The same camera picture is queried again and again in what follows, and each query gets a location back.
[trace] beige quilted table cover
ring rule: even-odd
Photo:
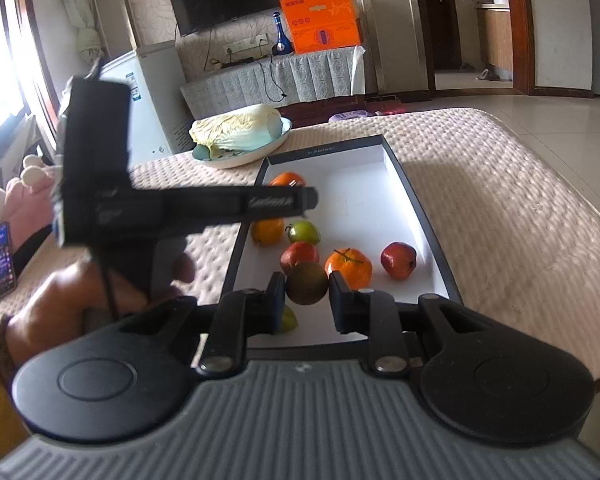
[[[381,134],[405,169],[466,306],[563,348],[600,378],[600,214],[497,119],[455,108],[319,124],[280,151]],[[135,166],[139,187],[252,184],[260,163],[197,165],[190,153]],[[201,304],[218,301],[238,225],[189,238]],[[80,257],[48,238],[0,304],[14,312],[48,274]]]

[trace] electrical socket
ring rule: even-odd
[[[231,55],[235,55],[237,52],[243,50],[249,50],[250,48],[257,48],[258,46],[266,46],[269,44],[266,34],[259,34],[252,38],[244,38],[243,40],[234,41],[233,43],[227,43],[222,50],[225,54],[229,55],[229,49],[231,49]]]

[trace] bolt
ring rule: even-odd
[[[376,370],[381,374],[396,374],[407,367],[407,361],[396,355],[385,355],[376,361]]]
[[[234,365],[234,360],[226,355],[213,355],[205,358],[200,364],[205,372],[222,373]]]

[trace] tiled floor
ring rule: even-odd
[[[496,116],[600,211],[600,98],[468,96],[407,107],[479,108]]]
[[[438,90],[455,90],[459,88],[513,88],[513,81],[482,81],[476,79],[476,76],[479,75],[479,72],[439,70],[436,72],[436,88]]]

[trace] refrigerator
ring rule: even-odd
[[[193,149],[193,117],[180,93],[185,79],[174,41],[127,52],[107,63],[100,78],[131,88],[130,166]]]

